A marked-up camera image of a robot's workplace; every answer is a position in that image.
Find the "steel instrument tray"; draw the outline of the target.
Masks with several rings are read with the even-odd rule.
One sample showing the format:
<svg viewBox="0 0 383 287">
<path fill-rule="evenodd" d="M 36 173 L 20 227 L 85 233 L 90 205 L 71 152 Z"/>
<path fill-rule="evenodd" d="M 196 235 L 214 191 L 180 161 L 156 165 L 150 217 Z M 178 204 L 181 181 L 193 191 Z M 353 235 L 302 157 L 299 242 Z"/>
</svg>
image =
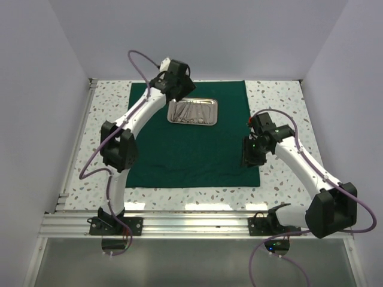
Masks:
<svg viewBox="0 0 383 287">
<path fill-rule="evenodd" d="M 167 119 L 174 124 L 214 126 L 218 121 L 218 102 L 215 99 L 185 97 L 168 104 Z"/>
</svg>

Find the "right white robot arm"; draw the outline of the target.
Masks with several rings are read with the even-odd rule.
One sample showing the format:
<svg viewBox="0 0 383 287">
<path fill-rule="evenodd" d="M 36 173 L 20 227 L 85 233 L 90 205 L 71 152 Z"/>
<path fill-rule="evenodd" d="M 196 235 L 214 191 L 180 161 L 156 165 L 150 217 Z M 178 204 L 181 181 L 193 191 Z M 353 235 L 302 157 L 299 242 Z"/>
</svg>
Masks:
<svg viewBox="0 0 383 287">
<path fill-rule="evenodd" d="M 241 164 L 260 167 L 270 152 L 297 176 L 311 199 L 308 208 L 283 203 L 269 209 L 264 217 L 253 216 L 250 224 L 271 235 L 306 228 L 321 239 L 356 223 L 356 187 L 327 172 L 303 147 L 296 131 L 288 125 L 277 126 L 264 111 L 253 115 L 248 127 L 250 134 L 242 140 Z"/>
</svg>

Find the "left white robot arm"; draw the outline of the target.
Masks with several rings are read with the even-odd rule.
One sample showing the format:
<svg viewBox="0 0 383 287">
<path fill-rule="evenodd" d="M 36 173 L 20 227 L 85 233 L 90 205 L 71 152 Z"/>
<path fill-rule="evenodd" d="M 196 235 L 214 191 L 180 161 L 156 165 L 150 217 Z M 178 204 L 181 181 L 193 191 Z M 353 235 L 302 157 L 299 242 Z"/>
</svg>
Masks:
<svg viewBox="0 0 383 287">
<path fill-rule="evenodd" d="M 138 159 L 139 132 L 165 105 L 180 101 L 195 88 L 189 65 L 166 58 L 160 64 L 159 74 L 148 82 L 127 113 L 113 123 L 103 123 L 100 154 L 104 165 L 110 168 L 110 175 L 106 203 L 99 208 L 98 219 L 110 234 L 119 234 L 124 229 L 124 189 L 129 171 Z"/>
</svg>

